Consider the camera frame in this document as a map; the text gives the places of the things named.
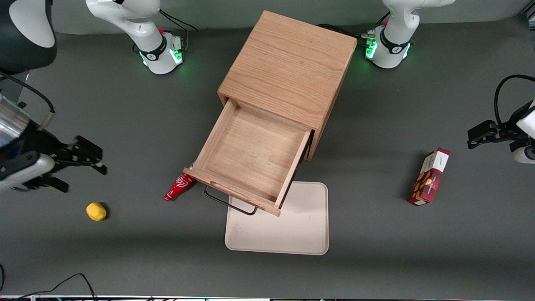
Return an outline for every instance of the wood grain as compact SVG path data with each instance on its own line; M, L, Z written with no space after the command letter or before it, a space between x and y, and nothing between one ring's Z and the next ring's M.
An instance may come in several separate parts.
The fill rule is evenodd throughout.
M276 202L282 202L310 132L304 125L229 99L193 169L185 173L276 214Z
M280 215L279 208L275 208L273 202L263 199L262 197L259 197L248 191L244 191L243 189L236 187L230 183L227 183L226 181L222 179L214 177L213 175L209 175L206 172L197 170L195 168L192 168L192 169L184 168L184 172L194 177L199 182L204 183L208 186L211 186L223 193L226 193L232 197L240 199L250 205L260 208L273 215L276 215L276 216Z
M290 166L291 172L286 176L286 179L284 180L282 184L277 200L275 201L275 208L279 208L280 204L282 204L282 201L284 201L284 197L286 196L286 191L288 190L288 187L290 186L292 182L295 169L297 168L297 165L299 165L299 160L301 160L301 154L304 152L304 149L305 147L307 147L307 143L310 140L310 132L311 130L308 130L306 135L303 137L303 140L301 140L301 144L299 145L299 149L297 150L298 156L294 158L294 161L292 162L292 165Z
M264 11L218 92L318 131L356 39Z
M240 104L203 170L275 202L307 133L302 125Z
M213 126L210 135L204 143L204 147L199 153L197 160L195 160L195 166L198 169L202 169L204 167L207 158L210 156L210 152L213 150L215 145L217 145L219 139L221 139L221 134L223 133L223 131L225 131L225 128L227 127L228 122L232 118L232 115L234 114L236 108L237 104L235 101L229 101L225 104L223 111L219 115L219 118L217 118L216 124Z

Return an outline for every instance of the wooden drawer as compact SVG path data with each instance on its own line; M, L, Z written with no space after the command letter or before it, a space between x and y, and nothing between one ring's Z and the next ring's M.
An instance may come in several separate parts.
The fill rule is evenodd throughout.
M311 129L229 99L192 169L200 182L276 216Z

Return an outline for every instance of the gray table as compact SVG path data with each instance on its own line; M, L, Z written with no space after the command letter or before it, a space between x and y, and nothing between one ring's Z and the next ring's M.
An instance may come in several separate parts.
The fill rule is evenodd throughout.
M50 131L101 146L109 174L71 168L58 175L68 194L1 196L4 294L83 272L101 295L535 298L535 167L515 163L507 144L466 146L466 131L493 119L498 82L533 75L525 19L423 25L395 70L356 51L318 152L295 178L329 188L321 257L228 250L226 208L202 185L162 199L201 150L221 111L216 89L248 33L192 33L185 64L165 76L143 66L124 34L61 37L56 61L29 83L57 107ZM504 119L534 89L508 83ZM40 121L36 96L21 99ZM422 154L437 147L452 155L435 202L416 208L405 199ZM87 217L93 201L111 207L109 220ZM87 288L78 279L57 293Z

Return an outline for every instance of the black metal handle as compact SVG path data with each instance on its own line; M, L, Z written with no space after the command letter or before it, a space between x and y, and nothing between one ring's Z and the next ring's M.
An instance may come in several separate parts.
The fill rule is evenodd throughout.
M225 206L229 206L229 207L231 207L232 209L238 210L239 212L241 212L241 213L243 213L243 214L253 215L253 214L256 213L256 210L258 209L258 208L255 207L255 209L253 210L253 212L247 212L247 211L245 211L245 210L243 210L243 209L240 209L240 208L238 208L238 207L236 207L236 206L233 206L233 205L231 205L231 204L229 204L229 203L227 203L227 202L225 202L225 201L222 201L222 200L220 200L220 199L214 197L214 196L211 195L210 193L208 193L208 185L206 185L206 187L204 188L204 195L207 196L207 197L209 197L210 199L212 199L212 200L214 200L214 201L218 201L219 203L221 203L221 204L223 204L223 205L225 205Z

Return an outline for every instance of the cardboard box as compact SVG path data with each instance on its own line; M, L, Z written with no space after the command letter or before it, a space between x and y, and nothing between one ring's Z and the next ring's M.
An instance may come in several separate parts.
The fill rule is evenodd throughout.
M427 154L416 184L412 188L409 203L414 206L421 206L433 201L448 158L449 151L443 148L438 148L434 152Z

